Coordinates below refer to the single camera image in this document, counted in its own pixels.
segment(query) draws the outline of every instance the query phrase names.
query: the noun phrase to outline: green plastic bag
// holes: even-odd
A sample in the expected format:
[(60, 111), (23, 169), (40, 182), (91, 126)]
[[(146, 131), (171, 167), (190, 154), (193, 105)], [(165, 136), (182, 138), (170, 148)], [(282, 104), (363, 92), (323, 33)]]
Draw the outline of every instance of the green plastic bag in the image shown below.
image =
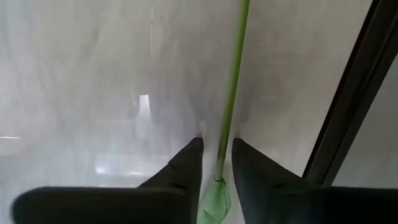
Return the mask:
[(213, 180), (199, 207), (198, 224), (220, 224), (230, 208), (231, 198), (224, 179)]

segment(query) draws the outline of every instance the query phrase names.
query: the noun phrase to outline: black window frame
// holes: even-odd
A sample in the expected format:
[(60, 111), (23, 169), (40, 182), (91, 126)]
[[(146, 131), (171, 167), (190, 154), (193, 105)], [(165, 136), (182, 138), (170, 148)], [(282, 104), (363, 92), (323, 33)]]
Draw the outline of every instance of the black window frame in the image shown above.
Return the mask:
[(331, 185), (398, 53), (398, 1), (374, 0), (303, 173)]

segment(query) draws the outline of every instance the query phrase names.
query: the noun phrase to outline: green pole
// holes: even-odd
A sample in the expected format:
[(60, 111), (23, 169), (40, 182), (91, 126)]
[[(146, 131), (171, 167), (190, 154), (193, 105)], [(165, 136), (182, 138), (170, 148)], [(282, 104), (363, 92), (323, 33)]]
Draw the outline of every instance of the green pole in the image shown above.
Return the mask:
[(231, 80), (229, 83), (229, 94), (226, 108), (224, 110), (220, 141), (218, 143), (217, 165), (215, 172), (215, 180), (217, 181), (221, 181), (223, 178), (226, 148), (228, 145), (229, 130), (231, 129), (236, 89), (238, 88), (239, 71), (241, 68), (244, 35), (246, 32), (246, 22), (248, 21), (249, 3), (250, 0), (242, 0), (239, 12), (238, 38), (236, 39), (234, 46), (234, 56), (232, 61), (230, 78)]

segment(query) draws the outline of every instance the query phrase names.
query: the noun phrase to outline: glass pane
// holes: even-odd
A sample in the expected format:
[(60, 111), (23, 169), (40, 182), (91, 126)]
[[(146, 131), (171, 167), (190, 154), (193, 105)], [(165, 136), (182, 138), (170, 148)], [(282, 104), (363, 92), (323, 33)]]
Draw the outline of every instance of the glass pane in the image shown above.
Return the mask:
[(333, 185), (398, 188), (397, 96), (396, 57)]
[(301, 176), (370, 3), (251, 1), (234, 136)]
[[(301, 175), (370, 2), (252, 0), (231, 137)], [(31, 188), (135, 187), (199, 135), (206, 186), (238, 4), (0, 0), (0, 223)]]

